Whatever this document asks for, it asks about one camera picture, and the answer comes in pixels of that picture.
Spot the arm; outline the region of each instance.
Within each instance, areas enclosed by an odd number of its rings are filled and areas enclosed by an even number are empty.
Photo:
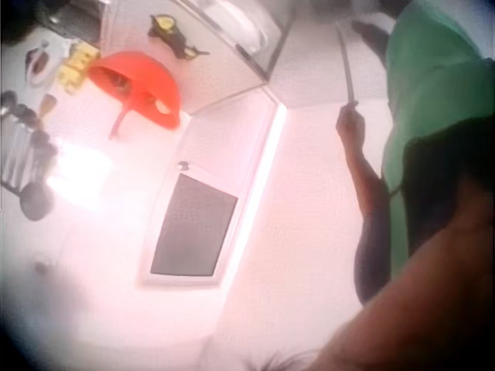
[[[346,152],[361,214],[366,216],[375,209],[386,207],[387,188],[363,154],[364,119],[356,112],[356,103],[342,107],[336,128]]]
[[[458,204],[452,222],[336,335],[309,371],[425,369],[486,325],[493,304],[493,195],[471,193]]]

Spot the hand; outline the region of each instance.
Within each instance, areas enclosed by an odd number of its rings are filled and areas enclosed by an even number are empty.
[[[348,103],[340,109],[337,133],[346,151],[362,151],[364,145],[364,118],[356,111],[357,102]]]

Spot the person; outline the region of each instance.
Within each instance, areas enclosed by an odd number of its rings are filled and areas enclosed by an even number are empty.
[[[493,61],[431,2],[381,5],[397,18],[391,35],[353,24],[387,67],[394,127],[381,177],[363,154],[357,103],[336,123],[364,218],[364,307],[304,370],[485,369],[495,349]]]

